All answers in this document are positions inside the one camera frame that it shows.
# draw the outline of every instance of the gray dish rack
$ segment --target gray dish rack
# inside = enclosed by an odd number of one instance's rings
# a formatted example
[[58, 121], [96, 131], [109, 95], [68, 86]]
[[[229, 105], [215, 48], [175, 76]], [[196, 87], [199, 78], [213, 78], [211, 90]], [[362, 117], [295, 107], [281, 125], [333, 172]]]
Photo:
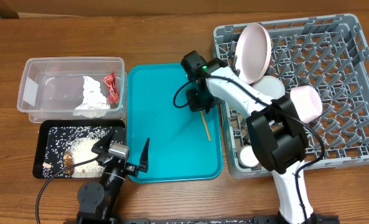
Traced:
[[[369, 48], [356, 16], [340, 14], [259, 22], [271, 38], [267, 75], [291, 88], [312, 85], [323, 102], [322, 116], [310, 123], [327, 148], [324, 160], [308, 169], [369, 164]], [[216, 57], [229, 62], [241, 31], [248, 24], [219, 26], [213, 31]], [[246, 141], [243, 117], [227, 103], [222, 106], [228, 170], [237, 178], [262, 177], [262, 168], [243, 167], [236, 151]], [[310, 134], [306, 160], [320, 151]]]

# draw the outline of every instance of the clear plastic bin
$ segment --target clear plastic bin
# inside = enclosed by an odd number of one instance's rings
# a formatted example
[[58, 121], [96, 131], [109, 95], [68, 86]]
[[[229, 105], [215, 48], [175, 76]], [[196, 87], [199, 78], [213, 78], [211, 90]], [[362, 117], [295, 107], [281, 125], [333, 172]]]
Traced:
[[[103, 78], [112, 72], [119, 102], [107, 110], [75, 110], [83, 102], [83, 76], [100, 82], [101, 92], [107, 97], [109, 91]], [[33, 123], [47, 119], [88, 119], [75, 116], [77, 112], [88, 116], [105, 112], [101, 119], [124, 119], [126, 89], [124, 62], [119, 57], [31, 58], [22, 74], [17, 109], [28, 113]]]

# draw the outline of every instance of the black tray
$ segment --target black tray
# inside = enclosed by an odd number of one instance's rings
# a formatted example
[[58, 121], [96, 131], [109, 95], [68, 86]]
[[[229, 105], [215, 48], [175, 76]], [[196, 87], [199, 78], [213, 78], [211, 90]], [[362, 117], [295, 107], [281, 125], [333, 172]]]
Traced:
[[121, 127], [114, 135], [116, 142], [122, 142], [126, 145], [126, 130], [123, 121], [109, 119], [81, 119], [81, 120], [48, 120], [40, 125], [39, 137], [37, 140], [37, 148], [35, 153], [34, 168], [32, 174], [35, 178], [44, 179], [43, 162], [45, 161], [46, 145], [49, 137], [49, 130], [53, 127]]

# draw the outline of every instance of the red wrapper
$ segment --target red wrapper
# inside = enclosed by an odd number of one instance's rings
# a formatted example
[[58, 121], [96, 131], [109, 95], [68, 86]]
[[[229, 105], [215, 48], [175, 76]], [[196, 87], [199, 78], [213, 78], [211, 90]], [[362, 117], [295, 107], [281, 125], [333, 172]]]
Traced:
[[108, 91], [110, 91], [110, 95], [107, 97], [107, 103], [113, 104], [118, 102], [119, 93], [118, 91], [116, 91], [114, 73], [111, 73], [108, 76], [104, 77], [103, 81], [107, 85]]

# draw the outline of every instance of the robotic arm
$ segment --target robotic arm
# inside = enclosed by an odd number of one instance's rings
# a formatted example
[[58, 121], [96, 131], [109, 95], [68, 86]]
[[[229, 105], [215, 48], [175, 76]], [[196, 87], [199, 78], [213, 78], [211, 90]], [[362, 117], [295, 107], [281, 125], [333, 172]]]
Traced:
[[[259, 163], [271, 171], [274, 177], [280, 199], [281, 220], [283, 223], [304, 223], [305, 216], [296, 191], [294, 174], [304, 164], [304, 149], [309, 142], [301, 124], [282, 116], [276, 110], [308, 123], [321, 114], [322, 103], [317, 92], [310, 87], [314, 94], [291, 94], [293, 101], [287, 96], [276, 100], [241, 81], [233, 70], [218, 58], [206, 62], [193, 51], [184, 57], [181, 64], [189, 81], [194, 82], [193, 87], [186, 91], [190, 109], [206, 110], [208, 113], [211, 107], [224, 100], [246, 117], [254, 154]], [[269, 107], [256, 102], [244, 89]], [[315, 110], [307, 110], [310, 106], [316, 107]], [[283, 127], [273, 131], [269, 126], [271, 120], [281, 122]], [[315, 215], [307, 199], [303, 171], [300, 171], [297, 178], [306, 217], [312, 220]]]

